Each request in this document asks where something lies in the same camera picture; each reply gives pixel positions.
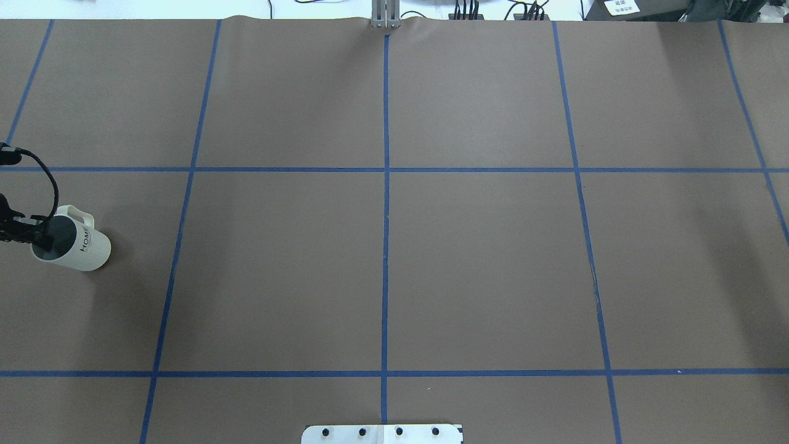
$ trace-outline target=mug handle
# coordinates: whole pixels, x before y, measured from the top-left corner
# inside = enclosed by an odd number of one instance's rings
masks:
[[[59,216],[70,216],[70,217],[79,217],[83,220],[85,225],[88,225],[90,228],[94,228],[95,221],[93,220],[93,216],[87,214],[84,211],[80,211],[74,205],[62,205],[58,207],[58,210],[54,212],[56,215]]]

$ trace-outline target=blue grid line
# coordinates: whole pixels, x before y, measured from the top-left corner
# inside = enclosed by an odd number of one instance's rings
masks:
[[[383,37],[383,257],[381,273],[381,423],[388,422],[389,369],[389,34]]]
[[[385,173],[385,167],[50,167],[60,172],[315,172]],[[41,172],[39,167],[0,167],[8,172]],[[575,173],[574,167],[389,167],[390,173]],[[684,167],[580,167],[582,173],[764,173],[762,168]],[[771,173],[789,173],[789,168],[767,168]]]
[[[140,444],[145,444],[148,437],[148,425],[151,422],[151,411],[153,409],[154,396],[156,395],[156,380],[159,373],[159,365],[162,361],[162,348],[164,346],[164,337],[167,330],[167,319],[170,316],[170,304],[173,299],[173,289],[175,286],[175,272],[178,267],[178,259],[181,256],[181,241],[184,234],[184,223],[186,221],[186,213],[189,209],[189,198],[192,194],[192,184],[195,175],[195,166],[197,163],[197,155],[200,151],[200,138],[203,133],[203,120],[205,119],[205,111],[208,106],[208,93],[211,90],[211,76],[214,73],[214,61],[216,60],[216,49],[219,45],[219,32],[222,29],[222,21],[216,21],[216,29],[214,30],[214,43],[211,48],[211,59],[208,62],[208,74],[205,79],[205,88],[203,90],[203,102],[200,105],[200,117],[197,121],[197,131],[195,133],[195,144],[192,150],[192,163],[189,168],[189,177],[186,180],[186,191],[184,192],[184,204],[181,207],[181,219],[178,221],[178,234],[175,238],[175,251],[173,252],[173,262],[170,266],[170,279],[167,284],[167,293],[164,299],[164,309],[162,312],[162,322],[159,325],[159,338],[156,341],[156,354],[153,361],[153,375],[151,376],[151,384],[148,387],[148,400],[145,403],[145,414],[143,415],[142,429],[140,431]]]
[[[562,64],[562,50],[559,45],[559,30],[556,22],[552,21],[553,42],[556,47],[556,63],[559,66],[559,83],[562,86],[562,100],[564,102],[564,117],[567,121],[567,136],[570,140],[570,153],[573,157],[573,168],[575,169],[575,187],[578,191],[578,204],[581,206],[581,222],[584,228],[584,238],[586,240],[586,254],[589,259],[589,268],[592,271],[594,283],[594,297],[597,304],[597,327],[600,331],[600,346],[603,352],[603,364],[606,371],[606,382],[608,383],[608,400],[611,404],[611,419],[614,426],[614,436],[617,444],[622,444],[622,432],[619,427],[619,410],[616,406],[616,393],[614,391],[614,378],[611,374],[611,358],[608,354],[608,339],[605,333],[605,320],[603,319],[603,303],[600,301],[600,286],[597,281],[597,269],[594,262],[594,251],[592,249],[592,236],[589,234],[589,219],[586,216],[586,203],[584,200],[583,184],[581,183],[581,168],[578,165],[578,151],[575,148],[575,133],[573,131],[573,119],[570,116],[570,100],[567,96],[567,83],[564,77],[564,65]]]
[[[585,376],[698,376],[787,374],[789,367],[623,368],[580,370],[389,370],[388,378],[571,378]],[[153,371],[9,370],[0,378],[150,378]],[[158,371],[157,378],[380,378],[378,370]]]
[[[750,132],[751,141],[753,141],[753,147],[756,149],[756,155],[759,158],[759,164],[761,165],[761,170],[765,174],[765,181],[767,182],[767,189],[769,190],[770,198],[772,199],[772,206],[775,207],[776,209],[776,213],[778,215],[778,221],[781,224],[781,230],[783,230],[783,238],[786,239],[787,245],[789,245],[789,229],[787,229],[787,221],[783,218],[783,211],[781,210],[781,205],[778,202],[778,197],[776,196],[776,190],[772,186],[772,180],[770,179],[770,173],[767,169],[765,156],[761,151],[761,146],[759,145],[759,138],[756,137],[756,130],[753,128],[753,122],[750,119],[750,113],[748,112],[748,107],[745,104],[745,98],[742,96],[742,90],[739,87],[739,81],[737,80],[737,73],[735,72],[735,66],[734,63],[731,61],[731,53],[729,52],[729,43],[726,40],[724,23],[721,20],[718,20],[718,31],[720,32],[720,41],[724,46],[724,53],[726,53],[726,63],[729,65],[731,82],[735,86],[735,91],[737,92],[737,100],[739,100],[740,107],[742,108],[742,113],[745,115],[745,121],[748,124],[748,131]]]
[[[24,91],[22,92],[22,98],[19,100],[17,113],[13,116],[13,121],[11,122],[11,129],[8,131],[8,137],[6,137],[6,143],[9,145],[11,145],[11,141],[13,140],[13,134],[17,132],[17,124],[19,123],[19,119],[22,117],[22,108],[24,108],[24,104],[28,101],[28,94],[30,93],[30,88],[33,86],[33,80],[36,79],[36,72],[38,72],[39,70],[39,65],[41,64],[41,58],[44,56],[44,50],[47,49],[47,42],[49,42],[49,36],[52,33],[53,27],[54,27],[54,20],[50,20],[50,23],[47,26],[47,31],[44,33],[44,38],[41,41],[41,47],[39,47],[39,53],[36,56],[36,62],[33,63],[33,69],[30,71],[30,77],[28,77],[28,83],[24,86]]]

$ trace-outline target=vertical blue line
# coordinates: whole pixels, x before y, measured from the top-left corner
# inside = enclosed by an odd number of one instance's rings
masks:
[[[781,224],[781,230],[783,230],[783,238],[786,239],[787,245],[789,245],[789,229],[787,229],[787,222],[783,218],[783,211],[781,211],[781,205],[778,202],[778,197],[776,196],[776,190],[772,186],[772,180],[770,179],[770,172],[767,169],[767,162],[765,162],[765,156],[761,151],[761,145],[759,145],[759,139],[758,137],[756,137],[756,130],[753,129],[753,122],[750,119],[750,113],[748,112],[748,107],[745,105],[745,99],[742,97],[742,90],[740,90],[739,81],[737,81],[735,66],[734,63],[732,63],[731,61],[731,53],[729,52],[729,43],[726,40],[724,23],[721,20],[718,20],[718,31],[720,31],[720,41],[724,45],[724,52],[726,53],[726,62],[729,65],[729,73],[731,74],[731,81],[732,83],[734,83],[735,91],[737,92],[737,100],[739,100],[740,102],[742,113],[745,115],[745,121],[748,124],[748,131],[750,132],[750,140],[753,141],[753,147],[756,149],[756,156],[759,158],[761,171],[765,175],[765,181],[767,182],[767,189],[769,190],[770,198],[772,199],[772,206],[775,208],[776,213],[778,213],[778,221]]]
[[[589,259],[589,268],[592,270],[594,283],[594,297],[597,307],[597,328],[600,331],[600,346],[603,351],[603,363],[605,365],[606,382],[608,383],[608,401],[611,404],[611,419],[614,425],[614,436],[617,444],[622,444],[622,432],[619,428],[619,410],[616,406],[616,393],[614,391],[614,377],[611,373],[611,359],[608,354],[608,339],[605,334],[605,320],[603,319],[603,303],[600,301],[600,286],[597,282],[597,268],[594,262],[594,251],[592,249],[592,236],[589,234],[589,219],[586,216],[586,202],[584,199],[583,184],[581,183],[581,168],[578,164],[578,151],[575,149],[575,134],[573,131],[573,119],[570,116],[570,101],[567,98],[567,83],[564,78],[564,65],[562,64],[562,50],[559,45],[559,30],[556,22],[551,22],[553,26],[553,42],[556,46],[556,62],[559,65],[559,82],[562,85],[562,100],[564,102],[564,118],[567,121],[567,135],[570,140],[570,153],[573,157],[573,169],[575,170],[575,188],[578,192],[578,204],[581,206],[581,222],[584,228],[584,238],[586,241],[586,255]]]
[[[30,71],[28,83],[24,86],[22,98],[19,100],[17,113],[13,116],[11,129],[8,132],[8,137],[6,137],[6,143],[9,145],[11,145],[11,141],[13,140],[13,134],[17,132],[17,124],[19,123],[19,118],[22,116],[22,108],[24,108],[24,103],[28,101],[28,94],[30,93],[30,88],[33,86],[33,80],[36,78],[36,72],[39,70],[41,58],[44,56],[44,50],[47,49],[47,42],[49,42],[49,36],[52,33],[52,27],[54,27],[54,20],[50,20],[49,26],[47,26],[47,31],[44,33],[44,40],[41,41],[41,47],[39,47],[39,53],[36,56],[36,62],[33,63],[33,69]]]
[[[200,150],[200,137],[203,133],[203,120],[205,118],[205,110],[208,105],[208,93],[211,90],[211,77],[214,73],[214,61],[216,60],[216,48],[219,45],[219,31],[222,29],[222,21],[216,21],[216,29],[214,30],[214,43],[211,47],[211,60],[208,62],[208,74],[205,79],[205,88],[203,90],[203,103],[200,105],[200,117],[197,120],[197,131],[195,133],[195,144],[192,150],[192,163],[189,167],[189,177],[186,180],[186,191],[184,192],[184,203],[181,207],[181,219],[178,221],[178,234],[175,238],[175,252],[173,252],[173,262],[170,266],[170,280],[167,283],[167,293],[164,299],[164,310],[162,312],[162,322],[159,325],[159,338],[156,341],[156,354],[153,361],[153,375],[151,376],[151,384],[148,387],[148,400],[145,403],[145,414],[143,415],[142,430],[140,432],[140,444],[145,444],[148,438],[148,425],[151,422],[151,411],[153,409],[153,400],[156,395],[156,379],[159,373],[159,365],[162,362],[162,348],[164,346],[164,336],[167,331],[167,319],[170,317],[170,304],[173,299],[173,289],[175,287],[175,270],[178,267],[178,259],[181,257],[181,241],[184,235],[184,222],[186,221],[186,213],[189,209],[189,198],[192,195],[192,183],[195,175],[195,166],[197,163],[197,153]]]
[[[383,277],[381,288],[381,423],[388,422],[389,370],[389,34],[383,37]]]

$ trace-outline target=white metal plate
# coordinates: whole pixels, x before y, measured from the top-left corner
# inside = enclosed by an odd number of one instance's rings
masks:
[[[301,444],[462,443],[463,426],[457,424],[310,426],[301,434]]]

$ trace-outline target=white mug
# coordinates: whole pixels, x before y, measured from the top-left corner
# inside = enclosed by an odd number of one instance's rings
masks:
[[[44,250],[31,245],[31,251],[42,262],[80,271],[98,269],[110,257],[112,245],[94,225],[90,214],[73,205],[59,206],[47,227],[47,234],[53,238],[52,247]]]

